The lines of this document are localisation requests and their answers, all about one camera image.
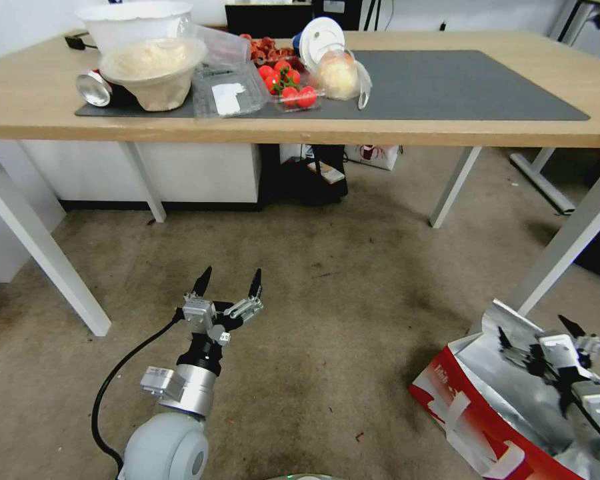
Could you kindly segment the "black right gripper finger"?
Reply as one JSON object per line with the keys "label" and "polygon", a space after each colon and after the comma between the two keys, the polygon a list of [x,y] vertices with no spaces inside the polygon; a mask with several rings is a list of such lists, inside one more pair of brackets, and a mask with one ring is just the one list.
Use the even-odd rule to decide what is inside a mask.
{"label": "black right gripper finger", "polygon": [[589,357],[596,357],[600,353],[600,337],[594,333],[586,333],[583,328],[574,321],[558,314],[558,318],[569,334],[574,338],[576,350]]}
{"label": "black right gripper finger", "polygon": [[532,343],[527,349],[514,346],[502,327],[497,327],[499,352],[502,358],[518,368],[531,368],[538,360],[538,343]]}

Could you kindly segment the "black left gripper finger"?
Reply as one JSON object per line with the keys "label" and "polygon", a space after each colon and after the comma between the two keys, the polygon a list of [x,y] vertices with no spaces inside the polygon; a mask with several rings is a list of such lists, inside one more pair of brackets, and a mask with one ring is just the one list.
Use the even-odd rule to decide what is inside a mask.
{"label": "black left gripper finger", "polygon": [[208,266],[206,270],[196,279],[194,286],[190,292],[184,294],[183,298],[185,302],[201,299],[207,290],[210,278],[212,274],[212,266]]}
{"label": "black left gripper finger", "polygon": [[247,297],[224,310],[224,316],[232,320],[250,321],[263,309],[261,300],[262,270],[258,268],[254,274]]}

